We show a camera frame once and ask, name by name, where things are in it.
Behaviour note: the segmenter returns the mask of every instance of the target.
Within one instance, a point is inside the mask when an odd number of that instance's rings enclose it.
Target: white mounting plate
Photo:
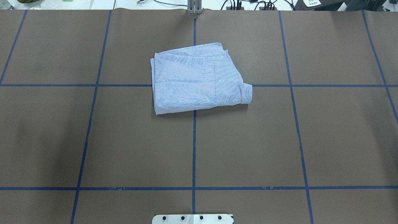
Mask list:
[[[152,224],[233,224],[233,217],[231,214],[155,215]]]

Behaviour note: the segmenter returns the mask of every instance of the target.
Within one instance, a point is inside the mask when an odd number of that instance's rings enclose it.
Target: white bracket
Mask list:
[[[188,0],[188,14],[202,14],[202,0]]]
[[[155,215],[152,224],[234,224],[231,214]]]

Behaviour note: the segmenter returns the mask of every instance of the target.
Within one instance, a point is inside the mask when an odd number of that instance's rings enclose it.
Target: vertical blue line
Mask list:
[[[301,135],[300,135],[300,126],[299,126],[299,120],[297,118],[297,110],[296,110],[296,102],[295,102],[295,97],[293,94],[293,85],[292,85],[292,78],[290,76],[290,67],[289,67],[289,60],[287,58],[287,49],[286,49],[286,41],[285,41],[285,34],[283,32],[283,24],[282,24],[282,14],[281,11],[278,11],[279,13],[279,22],[281,25],[281,33],[282,33],[282,42],[283,42],[283,50],[285,52],[285,61],[286,61],[286,68],[287,68],[287,76],[289,78],[289,85],[290,85],[290,95],[292,98],[292,103],[293,103],[293,112],[295,115],[295,122],[296,122],[296,131],[297,131],[297,135],[298,135],[298,142],[300,145],[300,153],[301,153],[301,166],[302,166],[302,173],[304,175],[304,183],[305,183],[305,187],[306,187],[306,194],[307,194],[307,203],[308,203],[308,211],[310,213],[310,221],[311,224],[314,224],[314,218],[312,215],[312,206],[311,206],[311,198],[310,198],[310,190],[308,189],[308,180],[307,180],[307,171],[305,168],[305,161],[304,161],[304,153],[302,150],[302,143],[301,143]]]
[[[20,35],[20,32],[21,32],[21,29],[22,29],[23,22],[25,21],[26,14],[27,14],[27,10],[25,10],[25,13],[23,14],[23,17],[22,17],[22,20],[21,20],[20,27],[18,28],[17,35],[15,35],[14,42],[12,43],[12,46],[11,46],[10,53],[8,54],[8,58],[7,58],[6,64],[5,64],[5,66],[4,66],[4,69],[3,69],[3,73],[1,74],[1,78],[0,78],[0,84],[3,82],[4,75],[6,74],[6,70],[7,70],[7,67],[8,67],[8,63],[10,62],[10,59],[11,59],[12,52],[14,51],[15,44],[17,43],[18,36]]]
[[[81,185],[81,182],[82,182],[84,161],[86,159],[86,152],[87,152],[87,146],[88,146],[88,136],[89,136],[90,130],[91,130],[91,122],[92,122],[92,118],[93,118],[94,106],[95,106],[96,99],[97,99],[98,83],[100,82],[99,78],[101,76],[102,61],[103,61],[103,56],[104,56],[104,53],[105,53],[106,39],[108,37],[108,30],[109,30],[109,23],[111,21],[111,14],[112,14],[112,10],[109,10],[108,22],[107,22],[106,31],[105,31],[105,37],[104,37],[103,45],[102,45],[101,59],[99,61],[100,64],[99,64],[99,68],[98,68],[96,88],[94,90],[93,103],[91,104],[90,118],[88,120],[86,140],[84,142],[84,150],[83,150],[82,162],[80,164],[79,179],[78,179],[78,182],[77,182],[77,188],[76,188],[75,200],[74,200],[74,203],[73,203],[73,210],[72,210],[72,217],[70,219],[70,224],[73,224],[74,217],[75,217],[75,214],[76,214],[77,201],[78,201],[78,198],[79,198],[80,185]]]
[[[193,20],[193,45],[196,45],[196,19]],[[193,111],[193,145],[192,145],[192,214],[196,214],[196,110]]]
[[[384,77],[383,70],[381,69],[381,65],[380,65],[380,62],[379,62],[379,60],[378,60],[375,47],[374,47],[374,45],[373,45],[372,37],[371,37],[371,34],[370,34],[370,32],[369,32],[368,22],[366,21],[366,16],[365,16],[365,11],[364,11],[364,10],[362,10],[362,16],[363,16],[363,21],[364,21],[364,23],[365,23],[366,32],[367,32],[367,34],[368,34],[369,42],[371,43],[372,51],[373,51],[373,54],[375,55],[377,67],[378,67],[378,70],[380,71],[381,79],[383,80],[384,87],[386,88],[386,92],[387,92],[387,95],[388,95],[388,100],[390,101],[390,105],[391,105],[391,107],[392,107],[392,112],[394,113],[395,121],[396,121],[397,124],[398,124],[397,112],[396,112],[396,110],[395,110],[394,103],[392,102],[392,98],[391,98],[391,95],[390,95],[390,91],[388,90],[387,82],[386,82],[386,79],[385,79],[385,77]]]

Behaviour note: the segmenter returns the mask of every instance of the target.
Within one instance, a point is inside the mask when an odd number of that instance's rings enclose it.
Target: cloth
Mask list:
[[[150,63],[156,114],[248,104],[252,100],[252,86],[243,83],[221,43],[155,53]]]

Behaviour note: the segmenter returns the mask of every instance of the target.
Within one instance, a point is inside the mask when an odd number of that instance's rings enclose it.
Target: folded shirt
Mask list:
[[[243,83],[220,43],[155,53],[152,90],[155,114],[248,104],[252,86]]]

